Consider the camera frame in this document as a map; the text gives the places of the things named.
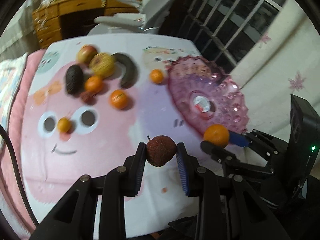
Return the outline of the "white floral curtain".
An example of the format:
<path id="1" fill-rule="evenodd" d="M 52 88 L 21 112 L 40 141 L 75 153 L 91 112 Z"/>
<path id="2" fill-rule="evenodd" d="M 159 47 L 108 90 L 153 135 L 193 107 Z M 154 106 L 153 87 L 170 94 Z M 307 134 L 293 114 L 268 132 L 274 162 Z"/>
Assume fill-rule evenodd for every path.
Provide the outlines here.
<path id="1" fill-rule="evenodd" d="M 248 130 L 290 136 L 291 95 L 319 111 L 319 33 L 295 0 L 232 70 L 248 107 Z"/>

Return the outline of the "wooden desk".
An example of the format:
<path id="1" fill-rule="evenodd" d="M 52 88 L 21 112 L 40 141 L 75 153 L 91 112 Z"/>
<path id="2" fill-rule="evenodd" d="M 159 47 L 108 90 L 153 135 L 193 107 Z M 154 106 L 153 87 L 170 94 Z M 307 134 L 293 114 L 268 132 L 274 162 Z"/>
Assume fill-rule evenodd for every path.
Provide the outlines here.
<path id="1" fill-rule="evenodd" d="M 44 49 L 56 41 L 87 35 L 98 16 L 137 11 L 117 0 L 57 0 L 35 9 L 32 18 L 39 46 Z"/>

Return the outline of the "pink glass fruit plate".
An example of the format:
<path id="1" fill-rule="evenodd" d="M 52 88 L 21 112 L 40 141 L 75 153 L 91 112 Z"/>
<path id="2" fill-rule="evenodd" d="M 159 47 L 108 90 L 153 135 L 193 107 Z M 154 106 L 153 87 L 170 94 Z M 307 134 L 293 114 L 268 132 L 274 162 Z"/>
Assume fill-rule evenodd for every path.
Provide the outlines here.
<path id="1" fill-rule="evenodd" d="M 173 105 L 200 136 L 214 124 L 235 133 L 247 131 L 245 96 L 232 77 L 215 62 L 188 55 L 167 65 L 167 72 Z"/>

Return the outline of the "small yellow orange kumquat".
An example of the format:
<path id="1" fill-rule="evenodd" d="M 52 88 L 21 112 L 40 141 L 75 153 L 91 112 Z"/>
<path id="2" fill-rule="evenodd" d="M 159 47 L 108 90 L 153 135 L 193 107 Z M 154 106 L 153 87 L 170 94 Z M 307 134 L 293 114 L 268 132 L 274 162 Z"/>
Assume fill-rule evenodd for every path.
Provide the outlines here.
<path id="1" fill-rule="evenodd" d="M 60 133 L 68 133 L 72 127 L 72 122 L 67 117 L 61 118 L 57 123 L 57 129 Z"/>

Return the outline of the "blackened banana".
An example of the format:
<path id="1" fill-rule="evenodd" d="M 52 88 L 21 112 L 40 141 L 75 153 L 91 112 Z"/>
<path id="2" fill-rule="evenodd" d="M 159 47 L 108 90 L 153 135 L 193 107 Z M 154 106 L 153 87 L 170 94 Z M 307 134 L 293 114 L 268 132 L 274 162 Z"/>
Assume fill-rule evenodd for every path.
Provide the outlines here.
<path id="1" fill-rule="evenodd" d="M 138 79 L 138 67 L 133 59 L 123 53 L 114 53 L 113 55 L 115 63 L 120 63 L 124 66 L 124 74 L 120 81 L 121 88 L 128 89 L 135 85 Z"/>

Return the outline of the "dark red lychee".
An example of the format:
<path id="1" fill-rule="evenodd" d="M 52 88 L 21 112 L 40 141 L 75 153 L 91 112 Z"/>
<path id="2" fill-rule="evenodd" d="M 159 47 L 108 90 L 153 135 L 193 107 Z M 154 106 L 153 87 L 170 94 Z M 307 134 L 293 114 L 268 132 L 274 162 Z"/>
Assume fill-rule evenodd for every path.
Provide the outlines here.
<path id="1" fill-rule="evenodd" d="M 166 135 L 158 135 L 148 141 L 147 161 L 155 167 L 162 167 L 169 162 L 177 152 L 177 145 Z"/>

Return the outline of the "large orange mandarin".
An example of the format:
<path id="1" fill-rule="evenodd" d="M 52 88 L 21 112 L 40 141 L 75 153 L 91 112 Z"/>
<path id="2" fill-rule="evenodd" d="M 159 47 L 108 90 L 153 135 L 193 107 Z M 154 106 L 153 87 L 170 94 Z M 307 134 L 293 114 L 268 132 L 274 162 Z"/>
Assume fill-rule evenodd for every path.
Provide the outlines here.
<path id="1" fill-rule="evenodd" d="M 111 106 L 113 106 L 116 109 L 124 109 L 125 107 L 127 107 L 129 103 L 129 97 L 121 89 L 114 90 L 111 93 L 109 100 Z"/>

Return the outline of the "grey office chair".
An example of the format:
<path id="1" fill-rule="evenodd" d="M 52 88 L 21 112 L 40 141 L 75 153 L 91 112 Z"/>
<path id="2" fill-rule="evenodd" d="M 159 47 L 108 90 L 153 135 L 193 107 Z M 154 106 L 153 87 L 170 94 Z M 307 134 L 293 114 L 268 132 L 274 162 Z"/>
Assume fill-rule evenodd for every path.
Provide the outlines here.
<path id="1" fill-rule="evenodd" d="M 99 16 L 94 19 L 97 24 L 89 31 L 89 35 L 140 33 L 157 34 L 169 9 L 175 0 L 116 0 L 135 7 L 138 13 L 116 13 L 113 16 Z"/>

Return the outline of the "pink cartoon table cloth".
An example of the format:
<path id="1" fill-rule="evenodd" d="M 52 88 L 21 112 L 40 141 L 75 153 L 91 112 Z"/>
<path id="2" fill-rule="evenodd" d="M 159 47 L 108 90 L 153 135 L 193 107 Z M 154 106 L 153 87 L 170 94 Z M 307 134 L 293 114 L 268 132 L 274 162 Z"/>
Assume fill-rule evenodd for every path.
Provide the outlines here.
<path id="1" fill-rule="evenodd" d="M 119 88 L 122 66 L 105 81 L 92 105 L 66 93 L 65 73 L 87 44 L 101 52 L 127 54 L 137 64 L 138 81 L 126 90 L 130 98 L 126 109 L 114 108 L 109 100 Z M 47 49 L 46 63 L 36 72 L 29 90 L 21 138 L 22 175 L 37 220 L 46 217 L 80 176 L 107 174 L 133 155 L 140 142 L 157 135 L 183 142 L 201 166 L 221 174 L 221 166 L 201 151 L 200 137 L 176 111 L 167 86 L 149 80 L 156 65 L 144 62 L 146 52 L 157 61 L 199 54 L 190 41 L 146 34 L 83 36 Z M 68 133 L 57 129 L 63 117 L 72 122 Z"/>

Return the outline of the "dark avocado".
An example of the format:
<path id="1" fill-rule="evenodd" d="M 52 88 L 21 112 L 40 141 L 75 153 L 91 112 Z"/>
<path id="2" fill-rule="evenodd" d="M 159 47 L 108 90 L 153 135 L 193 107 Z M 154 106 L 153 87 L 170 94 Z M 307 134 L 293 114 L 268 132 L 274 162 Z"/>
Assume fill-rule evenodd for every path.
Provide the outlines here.
<path id="1" fill-rule="evenodd" d="M 78 93 L 84 83 L 84 73 L 82 68 L 77 65 L 71 65 L 65 74 L 66 92 L 74 95 Z"/>

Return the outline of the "pink quilted blanket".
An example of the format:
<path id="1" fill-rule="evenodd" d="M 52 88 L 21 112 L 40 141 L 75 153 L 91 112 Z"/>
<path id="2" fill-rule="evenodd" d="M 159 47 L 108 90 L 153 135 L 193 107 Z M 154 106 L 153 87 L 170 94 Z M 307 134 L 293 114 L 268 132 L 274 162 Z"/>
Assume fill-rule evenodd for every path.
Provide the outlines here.
<path id="1" fill-rule="evenodd" d="M 21 168 L 20 143 L 25 104 L 35 72 L 45 52 L 44 49 L 40 49 L 20 57 L 23 60 L 24 68 L 17 85 L 14 87 L 14 97 L 9 105 L 9 117 L 5 122 L 16 154 L 18 168 Z M 5 145 L 1 149 L 1 211 L 18 238 L 29 239 L 35 226 L 23 204 L 9 150 Z"/>

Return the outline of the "red apple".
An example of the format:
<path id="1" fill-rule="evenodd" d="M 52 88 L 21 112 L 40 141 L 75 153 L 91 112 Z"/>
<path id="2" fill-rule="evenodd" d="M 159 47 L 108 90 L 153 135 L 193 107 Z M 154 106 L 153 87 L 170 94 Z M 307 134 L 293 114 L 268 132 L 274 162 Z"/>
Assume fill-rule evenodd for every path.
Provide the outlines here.
<path id="1" fill-rule="evenodd" d="M 93 57 L 97 55 L 98 50 L 92 45 L 84 45 L 77 53 L 76 60 L 79 63 L 89 65 Z"/>

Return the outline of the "small red lychee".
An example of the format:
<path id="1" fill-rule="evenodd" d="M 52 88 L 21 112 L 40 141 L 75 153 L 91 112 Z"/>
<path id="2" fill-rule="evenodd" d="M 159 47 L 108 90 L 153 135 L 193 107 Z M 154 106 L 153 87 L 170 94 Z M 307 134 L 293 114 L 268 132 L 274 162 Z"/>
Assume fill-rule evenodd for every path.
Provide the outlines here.
<path id="1" fill-rule="evenodd" d="M 92 105 L 95 103 L 95 94 L 92 94 L 91 92 L 88 92 L 88 91 L 83 91 L 81 94 L 80 94 L 80 99 L 81 101 L 84 103 L 84 104 L 87 104 L 87 105 Z"/>

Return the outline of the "yellow speckled pear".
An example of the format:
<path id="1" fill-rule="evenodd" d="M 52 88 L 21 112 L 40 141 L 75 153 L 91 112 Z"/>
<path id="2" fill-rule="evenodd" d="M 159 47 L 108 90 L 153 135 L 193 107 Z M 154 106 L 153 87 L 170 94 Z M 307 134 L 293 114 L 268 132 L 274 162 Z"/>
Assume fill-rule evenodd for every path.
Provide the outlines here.
<path id="1" fill-rule="evenodd" d="M 98 53 L 91 60 L 89 68 L 102 79 L 108 78 L 116 71 L 115 59 L 108 53 Z"/>

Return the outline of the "orange mandarin beside avocado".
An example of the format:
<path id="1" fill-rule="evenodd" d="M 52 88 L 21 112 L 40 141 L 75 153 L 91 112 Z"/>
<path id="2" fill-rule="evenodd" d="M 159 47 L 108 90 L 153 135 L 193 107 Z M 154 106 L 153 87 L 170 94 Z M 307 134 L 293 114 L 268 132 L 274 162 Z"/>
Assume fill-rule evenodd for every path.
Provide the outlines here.
<path id="1" fill-rule="evenodd" d="M 104 83 L 101 77 L 91 76 L 85 82 L 85 91 L 93 94 L 98 94 L 103 90 Z"/>

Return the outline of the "metal window grille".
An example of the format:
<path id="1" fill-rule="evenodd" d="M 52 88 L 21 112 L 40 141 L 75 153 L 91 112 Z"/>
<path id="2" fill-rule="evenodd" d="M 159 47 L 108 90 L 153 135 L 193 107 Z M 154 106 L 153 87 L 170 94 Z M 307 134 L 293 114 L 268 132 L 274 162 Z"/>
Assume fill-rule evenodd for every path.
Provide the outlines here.
<path id="1" fill-rule="evenodd" d="M 256 44 L 286 0 L 175 0 L 159 33 L 193 42 L 200 54 L 230 73 Z"/>

